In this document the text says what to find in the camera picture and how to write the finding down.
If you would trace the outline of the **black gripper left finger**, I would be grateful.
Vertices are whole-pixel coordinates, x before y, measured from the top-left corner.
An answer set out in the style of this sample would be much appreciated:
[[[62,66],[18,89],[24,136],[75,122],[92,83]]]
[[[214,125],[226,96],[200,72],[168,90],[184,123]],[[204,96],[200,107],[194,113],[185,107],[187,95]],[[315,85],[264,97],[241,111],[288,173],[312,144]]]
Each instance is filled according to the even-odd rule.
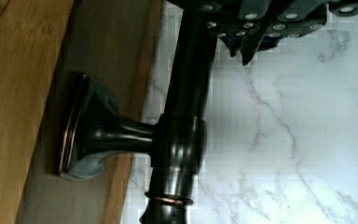
[[[202,53],[213,58],[216,41],[229,54],[249,63],[258,51],[277,47],[284,38],[299,38],[326,24],[326,0],[199,0],[204,21]]]

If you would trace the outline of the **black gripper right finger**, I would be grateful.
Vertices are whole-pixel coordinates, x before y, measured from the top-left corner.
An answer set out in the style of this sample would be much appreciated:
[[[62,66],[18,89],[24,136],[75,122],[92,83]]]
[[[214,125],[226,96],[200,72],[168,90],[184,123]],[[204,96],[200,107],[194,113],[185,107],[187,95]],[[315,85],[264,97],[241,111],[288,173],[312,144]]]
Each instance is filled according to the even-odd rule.
[[[339,17],[358,15],[358,0],[333,0],[328,3],[329,10]]]

